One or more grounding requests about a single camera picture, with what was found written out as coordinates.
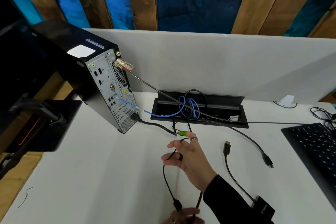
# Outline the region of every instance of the hand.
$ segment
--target hand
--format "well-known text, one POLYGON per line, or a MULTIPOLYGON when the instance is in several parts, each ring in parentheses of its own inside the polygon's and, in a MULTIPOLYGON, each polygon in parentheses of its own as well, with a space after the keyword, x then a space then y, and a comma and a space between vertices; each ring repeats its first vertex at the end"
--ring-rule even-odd
POLYGON ((192 215, 199 214, 200 210, 197 208, 184 208, 181 211, 174 211, 170 218, 162 224, 204 224, 204 220, 195 217, 194 221, 192 215))
MULTIPOLYGON (((187 137, 192 138, 196 135, 192 132, 187 133, 187 137)), ((169 149, 175 147, 178 152, 170 158, 171 153, 167 153, 161 157, 166 166, 176 166, 181 168, 187 175, 189 181, 201 192, 204 193, 209 183, 217 175, 210 166, 207 158, 201 149, 198 140, 193 139, 191 143, 180 140, 171 141, 169 149)))

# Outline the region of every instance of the silver ring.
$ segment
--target silver ring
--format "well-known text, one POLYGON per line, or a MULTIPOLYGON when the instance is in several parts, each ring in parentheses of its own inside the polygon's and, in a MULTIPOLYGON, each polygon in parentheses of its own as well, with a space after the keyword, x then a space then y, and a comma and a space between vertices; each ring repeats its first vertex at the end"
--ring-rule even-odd
POLYGON ((171 216, 170 216, 168 219, 169 219, 169 220, 171 220, 171 222, 172 222, 173 224, 175 224, 175 223, 176 223, 176 220, 174 220, 174 218, 173 218, 173 217, 171 217, 171 216))

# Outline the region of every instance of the black keyboard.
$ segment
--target black keyboard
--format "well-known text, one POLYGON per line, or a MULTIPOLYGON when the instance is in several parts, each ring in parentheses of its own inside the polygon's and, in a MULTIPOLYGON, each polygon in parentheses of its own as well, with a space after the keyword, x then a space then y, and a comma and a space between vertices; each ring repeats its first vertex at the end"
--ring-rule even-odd
POLYGON ((283 128, 310 174, 336 209, 336 140, 321 123, 283 128))

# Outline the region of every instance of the white desk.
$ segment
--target white desk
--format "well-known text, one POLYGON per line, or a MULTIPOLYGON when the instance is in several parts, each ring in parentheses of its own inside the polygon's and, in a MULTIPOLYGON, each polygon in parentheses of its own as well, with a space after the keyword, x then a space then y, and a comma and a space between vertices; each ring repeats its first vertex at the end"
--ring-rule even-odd
MULTIPOLYGON (((138 106, 146 110, 152 109, 156 96, 135 93, 138 106)), ((335 112, 330 104, 316 105, 335 112)), ((309 112, 311 105, 285 109, 271 102, 244 100, 243 106, 249 121, 318 122, 309 112)), ((141 118, 149 121, 148 114, 141 113, 141 118)), ((229 128, 191 124, 214 170, 251 204, 223 165, 224 142, 231 142, 228 163, 232 174, 252 197, 262 196, 275 209, 275 223, 334 224, 336 211, 280 131, 290 126, 250 124, 249 129, 239 128, 270 156, 271 169, 258 149, 240 134, 229 128)), ((178 123, 176 128, 187 130, 187 124, 178 123)), ((169 152, 166 145, 174 139, 160 128, 140 123, 123 135, 83 104, 59 149, 45 153, 1 224, 160 223, 173 210, 160 157, 169 152)), ((196 205, 199 192, 183 172, 167 167, 166 177, 184 207, 196 205)), ((203 201, 200 209, 206 223, 218 223, 203 201)))

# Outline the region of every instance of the coiled blue cable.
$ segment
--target coiled blue cable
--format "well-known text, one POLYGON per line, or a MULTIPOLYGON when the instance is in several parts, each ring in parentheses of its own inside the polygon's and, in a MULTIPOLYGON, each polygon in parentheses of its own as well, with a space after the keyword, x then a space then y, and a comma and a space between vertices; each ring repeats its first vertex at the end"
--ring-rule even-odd
MULTIPOLYGON (((150 114, 150 115, 153 115, 153 116, 156 116, 156 117, 161 117, 161 118, 166 118, 166 117, 172 117, 172 116, 175 116, 175 115, 179 114, 180 112, 182 112, 182 110, 183 110, 183 108, 184 108, 184 105, 181 107, 181 105, 178 104, 178 107, 179 107, 179 109, 180 109, 178 112, 176 112, 176 113, 174 113, 174 114, 170 114, 170 115, 157 115, 157 114, 151 113, 151 112, 149 112, 149 111, 143 110, 143 109, 141 109, 140 107, 138 107, 138 106, 136 106, 136 105, 133 105, 133 104, 131 104, 131 103, 129 103, 129 102, 127 102, 127 101, 125 101, 125 100, 119 98, 118 96, 115 96, 115 98, 116 98, 116 99, 119 99, 120 101, 122 101, 122 102, 124 102, 124 103, 126 103, 126 104, 128 104, 128 105, 130 105, 130 106, 132 106, 132 107, 134 107, 134 108, 137 108, 137 109, 139 109, 139 110, 142 110, 142 111, 144 111, 144 112, 146 112, 146 113, 148 113, 148 114, 150 114)), ((185 104, 185 103, 186 103, 186 99, 185 99, 185 97, 184 97, 184 96, 180 96, 178 100, 180 101, 181 98, 183 98, 183 103, 185 104)), ((196 101, 195 101, 194 99, 192 99, 192 98, 187 98, 187 101, 189 102, 189 104, 191 105, 192 108, 195 108, 195 107, 196 107, 197 110, 200 110, 199 107, 198 107, 198 104, 196 103, 196 101)), ((191 116, 191 117, 194 118, 194 119, 198 119, 198 118, 200 117, 200 114, 198 113, 198 115, 197 115, 196 112, 193 110, 193 111, 192 111, 192 116, 191 116)))

